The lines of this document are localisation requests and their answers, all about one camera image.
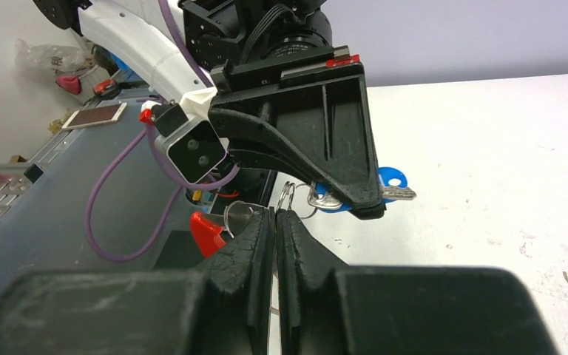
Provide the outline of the aluminium front rail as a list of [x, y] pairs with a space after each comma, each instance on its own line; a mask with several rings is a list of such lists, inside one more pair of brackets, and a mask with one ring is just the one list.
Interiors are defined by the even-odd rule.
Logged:
[[83, 132], [61, 131], [26, 162], [0, 163], [0, 218], [42, 177]]

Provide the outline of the clear plastic bag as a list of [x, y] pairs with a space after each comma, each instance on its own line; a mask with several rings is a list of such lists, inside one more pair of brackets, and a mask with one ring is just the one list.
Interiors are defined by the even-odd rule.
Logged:
[[54, 44], [30, 45], [17, 38], [14, 44], [15, 64], [34, 70], [76, 72], [90, 66], [84, 51], [77, 47]]

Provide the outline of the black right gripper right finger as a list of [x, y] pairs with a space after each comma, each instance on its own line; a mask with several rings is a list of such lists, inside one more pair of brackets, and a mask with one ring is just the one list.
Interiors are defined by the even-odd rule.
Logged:
[[555, 354], [520, 280], [499, 268], [353, 266], [293, 211], [275, 217], [284, 354]]

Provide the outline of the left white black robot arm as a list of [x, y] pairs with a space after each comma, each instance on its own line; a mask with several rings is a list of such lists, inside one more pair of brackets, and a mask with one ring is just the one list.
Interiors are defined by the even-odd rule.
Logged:
[[229, 141], [233, 169], [269, 169], [361, 220], [385, 212], [365, 69], [335, 47], [321, 1], [37, 1], [54, 26], [119, 57]]

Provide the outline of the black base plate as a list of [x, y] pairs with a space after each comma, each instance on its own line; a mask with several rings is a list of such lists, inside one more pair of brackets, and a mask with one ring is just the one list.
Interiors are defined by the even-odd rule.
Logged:
[[[160, 239], [130, 263], [101, 259], [87, 244], [84, 213], [90, 192], [108, 165], [143, 129], [143, 89], [124, 92], [121, 119], [89, 127], [0, 218], [0, 293], [35, 270], [142, 271], [153, 267], [171, 230], [186, 228], [192, 207], [178, 198]], [[176, 185], [156, 164], [146, 142], [138, 144], [103, 185], [92, 210], [93, 234], [113, 254], [131, 254], [151, 236]]]

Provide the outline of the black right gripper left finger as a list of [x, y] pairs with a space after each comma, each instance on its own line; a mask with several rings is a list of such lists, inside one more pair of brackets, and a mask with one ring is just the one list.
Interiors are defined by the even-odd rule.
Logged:
[[273, 210], [184, 270], [35, 272], [0, 296], [0, 354], [264, 354]]

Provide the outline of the white smartphone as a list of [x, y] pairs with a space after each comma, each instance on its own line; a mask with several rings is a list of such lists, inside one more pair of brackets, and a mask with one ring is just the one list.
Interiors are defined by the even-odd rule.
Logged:
[[119, 103], [106, 107], [78, 110], [71, 114], [61, 128], [73, 130], [115, 123], [121, 119], [126, 108], [127, 103]]

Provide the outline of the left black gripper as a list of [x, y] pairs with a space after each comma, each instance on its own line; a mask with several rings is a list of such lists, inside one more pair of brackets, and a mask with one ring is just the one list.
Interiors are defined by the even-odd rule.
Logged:
[[359, 62], [309, 70], [247, 64], [332, 42], [323, 1], [181, 1], [186, 47], [212, 72], [218, 93], [209, 118], [243, 168], [270, 169], [325, 183], [361, 220], [385, 204], [361, 192], [379, 164], [364, 67]]

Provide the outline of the grey red keyring holder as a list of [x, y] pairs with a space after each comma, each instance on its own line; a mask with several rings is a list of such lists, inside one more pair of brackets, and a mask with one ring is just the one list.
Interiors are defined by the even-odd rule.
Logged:
[[234, 239], [249, 225], [254, 215], [265, 206], [244, 201], [234, 201], [222, 214], [194, 212], [189, 219], [189, 231], [204, 258], [209, 258], [225, 244], [223, 233]]

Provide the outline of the blue key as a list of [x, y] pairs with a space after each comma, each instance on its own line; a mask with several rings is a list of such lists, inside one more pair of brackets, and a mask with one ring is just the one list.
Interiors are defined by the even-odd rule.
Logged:
[[[383, 204], [412, 201], [417, 197], [417, 193], [409, 187], [405, 173], [388, 166], [379, 167], [361, 192], [365, 193], [363, 197], [373, 197], [372, 202]], [[334, 189], [329, 189], [325, 183], [311, 184], [307, 203], [316, 210], [329, 214], [354, 210], [354, 200], [345, 202], [343, 198], [337, 196]]]

